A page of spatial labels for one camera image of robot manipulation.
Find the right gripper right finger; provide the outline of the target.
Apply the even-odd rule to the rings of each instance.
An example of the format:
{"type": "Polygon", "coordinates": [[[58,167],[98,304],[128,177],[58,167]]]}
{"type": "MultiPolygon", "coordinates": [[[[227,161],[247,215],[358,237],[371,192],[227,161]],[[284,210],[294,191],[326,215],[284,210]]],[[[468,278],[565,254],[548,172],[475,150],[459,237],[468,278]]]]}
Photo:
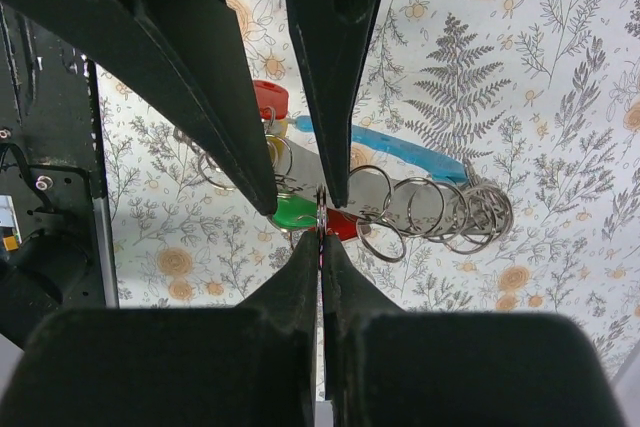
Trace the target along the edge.
{"type": "Polygon", "coordinates": [[[557,314],[409,312],[321,248],[325,393],[339,426],[621,426],[597,354],[557,314]]]}

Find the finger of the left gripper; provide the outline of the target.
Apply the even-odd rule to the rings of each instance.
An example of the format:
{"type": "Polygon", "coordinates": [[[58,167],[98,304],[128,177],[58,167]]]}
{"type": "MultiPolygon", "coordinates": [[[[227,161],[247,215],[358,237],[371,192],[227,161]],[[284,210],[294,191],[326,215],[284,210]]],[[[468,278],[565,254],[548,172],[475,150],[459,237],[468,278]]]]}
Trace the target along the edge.
{"type": "Polygon", "coordinates": [[[286,0],[289,33],[335,206],[349,197],[351,121],[381,0],[286,0]]]}
{"type": "Polygon", "coordinates": [[[126,83],[209,153],[255,209],[274,171],[237,16],[225,0],[3,0],[126,83]]]}

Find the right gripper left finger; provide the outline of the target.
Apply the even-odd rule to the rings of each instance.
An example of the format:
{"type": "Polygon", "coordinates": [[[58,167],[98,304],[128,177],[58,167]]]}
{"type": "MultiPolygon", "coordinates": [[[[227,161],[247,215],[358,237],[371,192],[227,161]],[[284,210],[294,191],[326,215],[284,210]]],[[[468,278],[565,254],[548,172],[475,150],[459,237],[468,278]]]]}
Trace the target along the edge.
{"type": "Polygon", "coordinates": [[[5,426],[310,426],[319,243],[227,308],[68,310],[29,340],[5,426]]]}

